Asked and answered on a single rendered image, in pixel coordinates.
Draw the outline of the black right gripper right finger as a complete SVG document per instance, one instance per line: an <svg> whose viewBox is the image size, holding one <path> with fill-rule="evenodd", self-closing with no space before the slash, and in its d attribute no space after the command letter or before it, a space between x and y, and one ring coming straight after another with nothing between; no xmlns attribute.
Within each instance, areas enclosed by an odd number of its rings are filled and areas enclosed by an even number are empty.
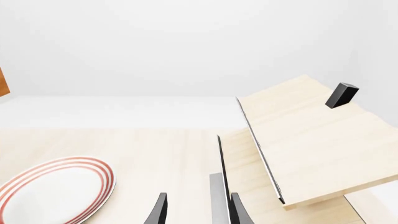
<svg viewBox="0 0 398 224"><path fill-rule="evenodd" d="M231 194L231 224L254 224L236 192Z"/></svg>

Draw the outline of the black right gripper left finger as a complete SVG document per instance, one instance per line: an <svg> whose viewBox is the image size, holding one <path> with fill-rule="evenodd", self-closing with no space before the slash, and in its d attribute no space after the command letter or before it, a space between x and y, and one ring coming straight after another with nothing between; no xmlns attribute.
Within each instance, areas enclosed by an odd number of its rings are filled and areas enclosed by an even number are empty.
<svg viewBox="0 0 398 224"><path fill-rule="evenodd" d="M144 224L165 224L167 218L168 200L167 194L162 192L145 220Z"/></svg>

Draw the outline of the pale wooden drawer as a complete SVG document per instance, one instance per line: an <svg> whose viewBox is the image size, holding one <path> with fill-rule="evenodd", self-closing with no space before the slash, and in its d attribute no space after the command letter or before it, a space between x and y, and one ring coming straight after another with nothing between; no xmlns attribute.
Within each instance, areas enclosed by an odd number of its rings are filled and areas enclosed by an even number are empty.
<svg viewBox="0 0 398 224"><path fill-rule="evenodd" d="M338 202L285 210L254 145L244 128L221 135L228 183L255 224L344 224Z"/></svg>

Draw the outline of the pale wooden cabinet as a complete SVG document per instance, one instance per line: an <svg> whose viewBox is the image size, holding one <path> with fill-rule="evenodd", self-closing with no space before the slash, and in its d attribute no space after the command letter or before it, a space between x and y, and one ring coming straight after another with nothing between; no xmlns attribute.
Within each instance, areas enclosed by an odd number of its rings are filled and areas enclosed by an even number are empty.
<svg viewBox="0 0 398 224"><path fill-rule="evenodd" d="M237 99L285 210L398 180L398 128L352 100L330 109L334 89L303 75Z"/></svg>

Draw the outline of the white plate with red rings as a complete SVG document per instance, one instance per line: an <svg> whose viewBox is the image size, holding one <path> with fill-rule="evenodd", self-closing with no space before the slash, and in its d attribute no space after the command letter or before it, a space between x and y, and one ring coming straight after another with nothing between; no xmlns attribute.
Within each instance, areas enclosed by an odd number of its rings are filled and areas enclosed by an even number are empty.
<svg viewBox="0 0 398 224"><path fill-rule="evenodd" d="M0 186L0 224L82 224L108 201L116 174L103 160L58 158Z"/></svg>

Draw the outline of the small black block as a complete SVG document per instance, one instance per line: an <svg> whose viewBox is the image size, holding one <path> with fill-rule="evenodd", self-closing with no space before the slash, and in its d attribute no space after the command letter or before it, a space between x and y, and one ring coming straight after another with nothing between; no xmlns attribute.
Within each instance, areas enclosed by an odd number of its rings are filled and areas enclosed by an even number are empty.
<svg viewBox="0 0 398 224"><path fill-rule="evenodd" d="M349 83L339 83L326 101L325 105L330 109L333 109L348 104L358 91L359 88L354 85Z"/></svg>

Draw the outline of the orange-brown wooden panel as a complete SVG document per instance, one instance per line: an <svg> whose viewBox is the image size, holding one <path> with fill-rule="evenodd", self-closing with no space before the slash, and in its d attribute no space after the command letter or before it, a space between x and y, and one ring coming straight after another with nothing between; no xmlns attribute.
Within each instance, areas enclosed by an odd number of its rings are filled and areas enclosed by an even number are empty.
<svg viewBox="0 0 398 224"><path fill-rule="evenodd" d="M0 97L8 95L10 92L11 91L10 91L8 85L7 85L7 81L4 78L4 74L3 74L2 70L1 70L1 67L0 67Z"/></svg>

